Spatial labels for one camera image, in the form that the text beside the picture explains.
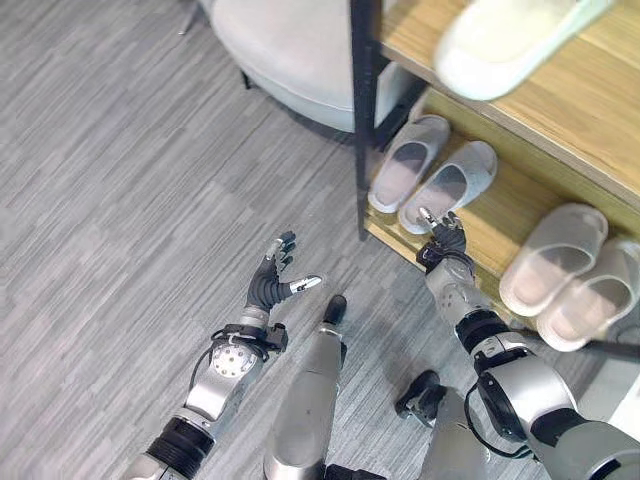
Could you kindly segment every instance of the wooden shelf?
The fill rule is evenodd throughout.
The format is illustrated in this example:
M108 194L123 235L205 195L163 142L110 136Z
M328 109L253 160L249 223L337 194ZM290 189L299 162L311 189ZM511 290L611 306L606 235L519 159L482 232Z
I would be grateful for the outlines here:
M491 187L456 212L467 233L468 253L479 267L481 288L498 306L501 306L498 283L502 274L538 222L557 206L567 202L589 203L607 216L614 235L640 238L640 210L513 132L435 89L430 89L425 97L424 112L441 115L452 126L452 136L427 176L468 140L484 140L498 154L498 174ZM367 210L365 227L418 265L415 254L428 239L426 235L408 233L395 214L382 214L371 207Z
M432 70L440 36L467 3L399 0L383 19L383 54L640 210L640 0L617 2L493 102L456 97Z

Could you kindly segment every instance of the white slipper on shelf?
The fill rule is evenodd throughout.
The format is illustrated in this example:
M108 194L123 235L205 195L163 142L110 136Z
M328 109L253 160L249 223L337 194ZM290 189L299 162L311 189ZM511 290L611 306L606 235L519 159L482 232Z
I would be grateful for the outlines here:
M369 203L382 213L394 213L416 188L449 139L449 122L424 115L407 123L394 139L369 190Z
M537 318L540 336L570 352L626 316L640 296L640 244L611 240L593 270L576 277Z
M614 3L476 0L440 39L435 71L447 87L463 97L500 97Z
M417 235L427 233L419 208L425 207L440 219L464 207L484 192L498 172L498 157L491 146L480 140L456 150L398 212L400 224Z
M593 207L568 203L529 235L500 280L500 297L514 313L533 317L576 275L596 264L609 226Z

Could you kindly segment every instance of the metal rack leg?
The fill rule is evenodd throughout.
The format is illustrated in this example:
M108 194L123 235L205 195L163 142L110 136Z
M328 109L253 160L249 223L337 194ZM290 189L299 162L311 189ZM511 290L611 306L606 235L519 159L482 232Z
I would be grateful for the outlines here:
M382 0L351 0L351 55L353 61L354 143L358 232L366 238L364 214L369 189L371 151L375 145L375 113L380 57Z
M193 5L191 6L191 11L189 12L189 16L187 17L184 25L178 32L178 35L184 36L187 33L189 33L189 31L195 25L200 15L204 15L204 11L202 10L202 6L200 5L200 2L198 0L195 0L193 2Z

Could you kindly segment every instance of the stool leg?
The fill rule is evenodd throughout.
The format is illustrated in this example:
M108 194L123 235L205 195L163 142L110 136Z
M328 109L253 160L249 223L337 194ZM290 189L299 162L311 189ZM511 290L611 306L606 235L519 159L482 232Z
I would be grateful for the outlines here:
M193 6L191 7L191 12L189 13L189 17L187 17L187 21L184 23L182 29L178 32L178 35L186 35L189 33L189 30L195 25L198 16L202 13L202 6L198 0L193 2Z

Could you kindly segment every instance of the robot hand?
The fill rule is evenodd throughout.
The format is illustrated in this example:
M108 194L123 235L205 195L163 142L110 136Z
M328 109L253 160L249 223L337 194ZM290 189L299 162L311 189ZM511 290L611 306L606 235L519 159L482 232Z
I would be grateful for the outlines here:
M458 216L449 212L440 221L424 207L419 208L423 221L429 225L433 238L431 238L416 255L416 261L424 266L427 274L447 257L453 257L467 266L474 276L475 266L473 260L465 254L467 248L467 237L462 228L462 222Z
M322 281L317 275L309 275L293 282L280 283L278 273L282 273L293 262L293 257L290 253L296 248L295 240L295 233L289 231L283 233L271 243L251 279L249 291L247 292L247 307L257 307L269 313L277 303L282 302L294 293L303 292L307 288L314 287Z

